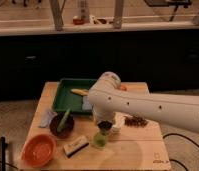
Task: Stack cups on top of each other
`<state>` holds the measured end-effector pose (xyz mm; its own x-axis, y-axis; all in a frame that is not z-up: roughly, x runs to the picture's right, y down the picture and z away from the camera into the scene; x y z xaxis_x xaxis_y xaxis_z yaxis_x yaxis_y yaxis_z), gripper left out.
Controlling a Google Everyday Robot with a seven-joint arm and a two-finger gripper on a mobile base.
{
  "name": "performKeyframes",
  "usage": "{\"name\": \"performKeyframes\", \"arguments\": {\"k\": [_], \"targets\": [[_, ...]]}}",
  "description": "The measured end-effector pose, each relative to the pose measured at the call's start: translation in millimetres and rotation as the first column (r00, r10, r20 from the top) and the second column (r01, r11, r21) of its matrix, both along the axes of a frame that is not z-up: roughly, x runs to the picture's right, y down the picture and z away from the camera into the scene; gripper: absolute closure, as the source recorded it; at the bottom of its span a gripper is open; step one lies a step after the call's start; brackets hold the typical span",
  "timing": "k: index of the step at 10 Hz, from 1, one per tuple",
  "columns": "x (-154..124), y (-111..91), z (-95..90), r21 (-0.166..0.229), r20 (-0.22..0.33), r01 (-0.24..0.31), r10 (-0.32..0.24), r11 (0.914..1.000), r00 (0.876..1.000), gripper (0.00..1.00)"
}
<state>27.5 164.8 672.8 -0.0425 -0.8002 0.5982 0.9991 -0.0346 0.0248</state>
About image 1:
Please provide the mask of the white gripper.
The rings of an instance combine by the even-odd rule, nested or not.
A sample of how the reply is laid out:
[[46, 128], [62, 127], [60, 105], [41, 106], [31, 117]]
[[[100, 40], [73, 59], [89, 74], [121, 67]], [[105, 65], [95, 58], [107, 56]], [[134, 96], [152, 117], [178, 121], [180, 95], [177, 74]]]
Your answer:
[[120, 126], [115, 121], [116, 113], [103, 110], [101, 108], [93, 108], [94, 122], [102, 131], [112, 131], [117, 133], [120, 131]]

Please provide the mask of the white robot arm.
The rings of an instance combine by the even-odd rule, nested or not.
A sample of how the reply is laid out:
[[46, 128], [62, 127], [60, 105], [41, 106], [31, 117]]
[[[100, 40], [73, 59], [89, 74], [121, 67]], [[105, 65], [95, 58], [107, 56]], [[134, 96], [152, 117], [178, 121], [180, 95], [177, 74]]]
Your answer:
[[135, 93], [120, 90], [121, 79], [104, 72], [88, 92], [97, 123], [114, 123], [117, 112], [138, 115], [199, 133], [199, 96]]

